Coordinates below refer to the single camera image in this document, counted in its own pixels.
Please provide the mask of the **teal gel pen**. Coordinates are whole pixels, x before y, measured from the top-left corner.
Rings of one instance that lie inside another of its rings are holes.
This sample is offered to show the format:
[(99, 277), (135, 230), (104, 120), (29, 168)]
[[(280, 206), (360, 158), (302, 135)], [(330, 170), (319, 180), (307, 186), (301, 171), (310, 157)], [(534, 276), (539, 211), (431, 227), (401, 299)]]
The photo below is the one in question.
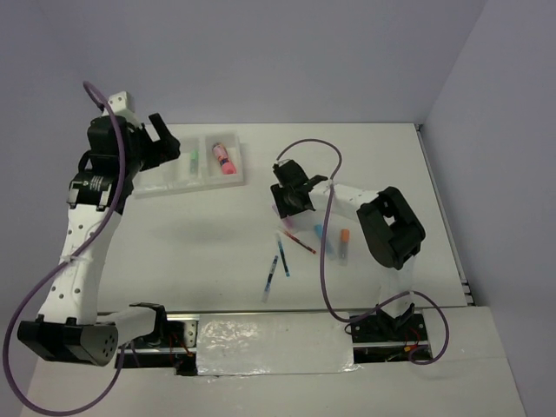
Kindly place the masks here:
[(276, 239), (277, 247), (278, 247), (278, 250), (279, 250), (280, 257), (281, 257), (282, 266), (284, 268), (285, 276), (287, 278), (289, 278), (290, 277), (290, 271), (289, 271), (289, 267), (288, 267), (286, 256), (285, 256), (285, 250), (284, 250), (284, 247), (283, 247), (281, 237), (280, 237), (279, 233), (277, 233), (277, 232), (275, 232), (275, 239)]

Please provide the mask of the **blue highlighter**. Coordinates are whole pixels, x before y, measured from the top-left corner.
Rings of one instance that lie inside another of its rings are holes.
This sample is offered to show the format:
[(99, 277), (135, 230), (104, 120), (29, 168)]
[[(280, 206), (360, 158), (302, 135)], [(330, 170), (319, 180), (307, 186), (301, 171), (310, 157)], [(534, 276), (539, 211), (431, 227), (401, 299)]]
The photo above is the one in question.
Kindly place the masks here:
[(317, 237), (320, 239), (321, 242), (325, 244), (325, 254), (330, 260), (336, 259), (336, 253), (334, 250), (333, 245), (331, 244), (330, 240), (327, 236), (323, 234), (323, 225), (321, 223), (314, 225), (314, 232)]

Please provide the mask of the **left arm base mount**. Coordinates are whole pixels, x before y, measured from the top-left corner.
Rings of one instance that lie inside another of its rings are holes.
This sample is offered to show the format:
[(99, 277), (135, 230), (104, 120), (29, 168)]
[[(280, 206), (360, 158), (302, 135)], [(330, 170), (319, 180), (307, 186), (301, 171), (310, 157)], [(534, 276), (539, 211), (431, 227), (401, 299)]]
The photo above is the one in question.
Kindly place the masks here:
[(124, 350), (123, 369), (165, 368), (180, 376), (197, 376), (197, 317), (167, 314), (162, 305), (137, 303), (156, 312), (154, 330), (135, 338)]

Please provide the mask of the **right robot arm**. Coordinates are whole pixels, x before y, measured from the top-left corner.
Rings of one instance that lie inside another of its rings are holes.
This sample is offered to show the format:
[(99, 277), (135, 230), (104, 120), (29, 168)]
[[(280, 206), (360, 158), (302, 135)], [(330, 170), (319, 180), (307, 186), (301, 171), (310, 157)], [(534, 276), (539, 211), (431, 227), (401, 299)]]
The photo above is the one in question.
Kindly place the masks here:
[(273, 166), (278, 183), (270, 187), (280, 218), (308, 211), (326, 211), (361, 226), (370, 255), (387, 272), (382, 280), (377, 314), (379, 333), (397, 340), (414, 313), (411, 300), (413, 258), (426, 232), (403, 194), (337, 184), (324, 175), (308, 177), (293, 160)]

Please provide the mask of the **dark blue gel pen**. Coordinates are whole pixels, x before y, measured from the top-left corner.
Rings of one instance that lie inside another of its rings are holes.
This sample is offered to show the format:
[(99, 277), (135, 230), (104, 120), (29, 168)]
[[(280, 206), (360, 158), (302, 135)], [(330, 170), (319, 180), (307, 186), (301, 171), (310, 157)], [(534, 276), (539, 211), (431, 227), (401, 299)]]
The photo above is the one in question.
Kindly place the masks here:
[(268, 272), (268, 278), (266, 280), (265, 287), (264, 287), (264, 290), (263, 290), (263, 293), (262, 293), (262, 298), (261, 298), (261, 301), (264, 302), (264, 303), (267, 302), (268, 297), (269, 297), (271, 284), (272, 284), (273, 277), (275, 275), (275, 270), (276, 270), (276, 267), (277, 267), (278, 259), (279, 259), (279, 256), (275, 255), (275, 257), (274, 257), (274, 259), (271, 263), (270, 270)]

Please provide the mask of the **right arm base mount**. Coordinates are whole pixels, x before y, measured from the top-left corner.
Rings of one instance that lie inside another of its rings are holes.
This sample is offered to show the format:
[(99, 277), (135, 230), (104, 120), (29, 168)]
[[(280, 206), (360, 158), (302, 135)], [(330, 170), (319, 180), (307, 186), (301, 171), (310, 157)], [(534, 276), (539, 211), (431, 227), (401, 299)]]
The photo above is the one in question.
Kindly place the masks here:
[(347, 324), (355, 364), (402, 362), (413, 353), (415, 361), (433, 359), (423, 314), (414, 305), (396, 319), (379, 310), (366, 319)]

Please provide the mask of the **orange highlighter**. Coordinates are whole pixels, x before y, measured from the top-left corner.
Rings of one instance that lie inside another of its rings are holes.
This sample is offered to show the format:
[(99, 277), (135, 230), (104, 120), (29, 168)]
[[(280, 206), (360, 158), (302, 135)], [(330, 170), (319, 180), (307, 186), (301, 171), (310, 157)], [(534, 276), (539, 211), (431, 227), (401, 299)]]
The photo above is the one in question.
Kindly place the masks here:
[(350, 242), (350, 230), (343, 228), (340, 232), (340, 243), (339, 243), (339, 262), (342, 266), (347, 266), (348, 264), (348, 246)]

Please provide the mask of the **green highlighter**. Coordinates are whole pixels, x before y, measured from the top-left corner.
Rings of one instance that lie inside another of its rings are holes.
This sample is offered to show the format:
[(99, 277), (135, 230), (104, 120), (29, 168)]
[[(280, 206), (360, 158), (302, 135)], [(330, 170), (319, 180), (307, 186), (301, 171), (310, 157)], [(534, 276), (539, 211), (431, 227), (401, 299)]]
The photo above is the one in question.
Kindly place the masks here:
[(199, 151), (197, 149), (193, 149), (190, 152), (189, 173), (191, 175), (197, 175), (198, 166), (199, 166)]

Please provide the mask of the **pink glue stick tube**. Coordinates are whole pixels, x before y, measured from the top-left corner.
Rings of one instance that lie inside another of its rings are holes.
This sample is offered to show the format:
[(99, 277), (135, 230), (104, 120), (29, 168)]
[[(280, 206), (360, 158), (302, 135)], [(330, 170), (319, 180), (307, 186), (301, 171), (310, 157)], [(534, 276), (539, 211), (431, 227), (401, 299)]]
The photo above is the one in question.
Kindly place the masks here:
[(212, 153), (224, 175), (233, 175), (236, 173), (236, 167), (231, 162), (228, 151), (222, 143), (215, 143), (212, 147)]

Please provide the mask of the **white three-compartment tray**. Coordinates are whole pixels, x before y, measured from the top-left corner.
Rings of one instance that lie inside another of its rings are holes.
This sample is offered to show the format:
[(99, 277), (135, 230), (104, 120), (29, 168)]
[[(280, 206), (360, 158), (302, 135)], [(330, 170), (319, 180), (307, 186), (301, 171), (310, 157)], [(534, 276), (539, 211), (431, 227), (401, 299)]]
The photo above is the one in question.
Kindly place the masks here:
[(138, 174), (133, 196), (147, 198), (241, 186), (244, 173), (239, 136), (233, 131), (179, 139), (181, 155)]

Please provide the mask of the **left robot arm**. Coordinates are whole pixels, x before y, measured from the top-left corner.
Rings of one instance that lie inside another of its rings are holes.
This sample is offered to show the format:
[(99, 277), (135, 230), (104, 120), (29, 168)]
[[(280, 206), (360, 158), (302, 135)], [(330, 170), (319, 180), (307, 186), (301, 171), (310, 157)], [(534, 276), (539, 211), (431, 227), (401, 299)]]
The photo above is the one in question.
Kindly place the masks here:
[(78, 163), (68, 197), (68, 229), (45, 303), (33, 321), (21, 321), (17, 338), (45, 361), (103, 367), (116, 350), (141, 338), (164, 344), (170, 325), (164, 306), (138, 302), (104, 318), (97, 316), (100, 280), (111, 239), (122, 219), (135, 176), (171, 162), (180, 144), (162, 117), (149, 116), (158, 140), (128, 117), (93, 119), (89, 150)]

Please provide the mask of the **silver foil cover plate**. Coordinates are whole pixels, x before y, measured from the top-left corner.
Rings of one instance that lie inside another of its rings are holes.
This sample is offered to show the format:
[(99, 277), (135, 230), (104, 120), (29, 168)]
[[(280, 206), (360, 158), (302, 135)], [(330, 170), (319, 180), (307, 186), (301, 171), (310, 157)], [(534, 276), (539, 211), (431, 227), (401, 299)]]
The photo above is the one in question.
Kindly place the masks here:
[(200, 375), (338, 374), (356, 369), (353, 343), (327, 313), (207, 314), (199, 320)]

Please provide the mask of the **red gel pen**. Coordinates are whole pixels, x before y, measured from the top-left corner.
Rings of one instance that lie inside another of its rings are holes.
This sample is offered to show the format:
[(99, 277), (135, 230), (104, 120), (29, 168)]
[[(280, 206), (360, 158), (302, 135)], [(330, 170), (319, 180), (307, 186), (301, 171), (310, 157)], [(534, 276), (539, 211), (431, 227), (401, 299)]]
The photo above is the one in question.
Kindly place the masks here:
[(290, 233), (288, 230), (284, 229), (284, 228), (280, 228), (280, 231), (287, 237), (289, 238), (291, 241), (295, 242), (296, 244), (298, 244), (299, 246), (301, 246), (302, 248), (304, 248), (305, 250), (307, 250), (308, 252), (310, 252), (311, 254), (316, 255), (316, 250), (312, 247), (310, 247), (309, 245), (307, 245), (305, 242), (303, 242), (302, 240), (300, 240), (298, 237), (296, 237), (295, 235), (293, 235), (292, 233)]

